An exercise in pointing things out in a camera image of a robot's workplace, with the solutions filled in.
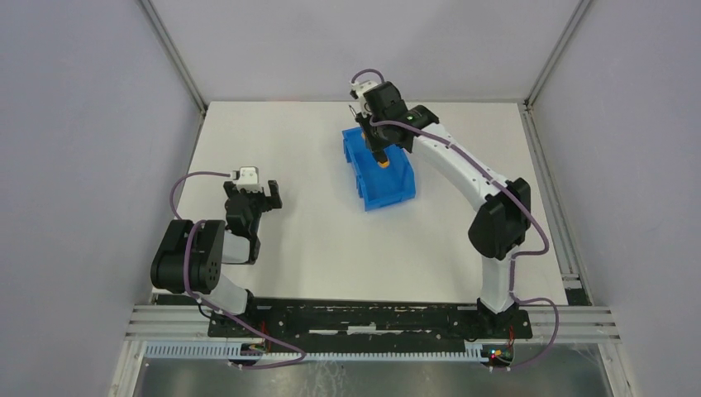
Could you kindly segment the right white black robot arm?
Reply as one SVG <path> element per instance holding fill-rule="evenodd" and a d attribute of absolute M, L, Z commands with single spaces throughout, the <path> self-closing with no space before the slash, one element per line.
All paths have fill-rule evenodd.
<path fill-rule="evenodd" d="M 532 224 L 530 184 L 522 178 L 510 180 L 475 159 L 433 111 L 423 105 L 409 108 L 389 81 L 351 81 L 350 95 L 360 106 L 355 121 L 380 167 L 389 166 L 387 150 L 392 146 L 416 155 L 455 186 L 474 209 L 468 238 L 482 260 L 479 310 L 502 317 L 516 309 L 509 292 L 507 259 L 524 243 Z"/>

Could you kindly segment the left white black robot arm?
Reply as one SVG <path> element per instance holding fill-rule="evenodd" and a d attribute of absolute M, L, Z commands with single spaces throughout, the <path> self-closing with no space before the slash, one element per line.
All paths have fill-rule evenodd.
<path fill-rule="evenodd" d="M 198 227 L 189 219 L 171 221 L 152 261 L 150 281 L 157 289 L 187 294 L 216 311 L 239 315 L 253 294 L 229 280 L 222 267 L 256 263 L 262 214 L 283 204 L 274 179 L 268 182 L 268 193 L 233 181 L 223 187 L 225 218 L 206 220 Z"/>

